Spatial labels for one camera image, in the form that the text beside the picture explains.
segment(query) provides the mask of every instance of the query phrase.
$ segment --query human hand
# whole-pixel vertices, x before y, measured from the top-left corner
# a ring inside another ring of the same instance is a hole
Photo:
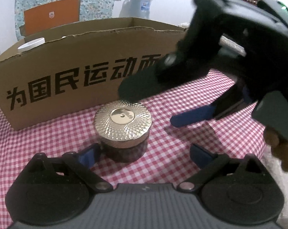
[[[282,170],[288,172],[288,141],[268,127],[264,130],[264,140],[271,146],[272,155],[282,161]]]

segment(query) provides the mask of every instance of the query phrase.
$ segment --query table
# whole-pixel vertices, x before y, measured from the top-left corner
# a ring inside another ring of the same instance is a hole
[[[144,156],[131,164],[114,163],[102,156],[92,171],[114,186],[166,182],[177,185],[198,171],[189,158],[191,143],[213,153],[227,153],[230,157],[253,153],[260,158],[265,148],[264,127],[250,117],[254,104],[219,121],[204,121],[183,128],[174,128],[169,123],[173,114],[209,104],[233,84],[224,74],[211,70],[204,79],[142,101],[153,119]],[[97,142],[93,118],[98,108],[64,115],[19,131],[10,127],[0,109],[0,228],[7,228],[12,222],[5,207],[5,194],[35,153],[58,157]]]

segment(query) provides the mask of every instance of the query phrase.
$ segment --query cardboard box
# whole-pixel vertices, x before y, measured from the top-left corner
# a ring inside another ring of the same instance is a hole
[[[24,36],[24,37],[27,36],[26,31],[25,31],[25,25],[20,26],[20,27],[19,27],[19,30],[20,30],[20,34],[21,34],[22,36]]]
[[[113,18],[26,37],[0,56],[0,107],[19,130],[117,100],[122,79],[174,51],[183,30],[145,19]],[[18,54],[21,43],[42,36],[45,44]]]
[[[24,11],[25,36],[79,21],[80,0],[59,0]]]

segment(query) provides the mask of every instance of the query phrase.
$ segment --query finger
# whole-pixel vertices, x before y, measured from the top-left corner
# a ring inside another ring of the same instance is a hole
[[[279,145],[278,134],[273,129],[266,127],[263,136],[267,145],[270,145],[271,147],[277,147]]]
[[[288,172],[288,146],[279,145],[276,148],[271,148],[272,154],[282,160],[282,169]]]

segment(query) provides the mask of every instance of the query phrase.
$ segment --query white tape roll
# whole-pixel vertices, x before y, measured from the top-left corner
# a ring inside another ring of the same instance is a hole
[[[187,23],[187,22],[181,23],[178,25],[178,27],[182,27],[182,28],[186,28],[186,29],[189,28],[189,26],[190,26],[190,23]]]
[[[24,52],[24,51],[28,51],[30,49],[33,49],[37,46],[40,46],[42,44],[45,43],[45,39],[44,38],[39,38],[39,39],[35,39],[35,40],[32,40],[32,41],[29,41],[23,45],[21,45],[20,47],[18,47],[18,52],[21,53],[21,52]]]

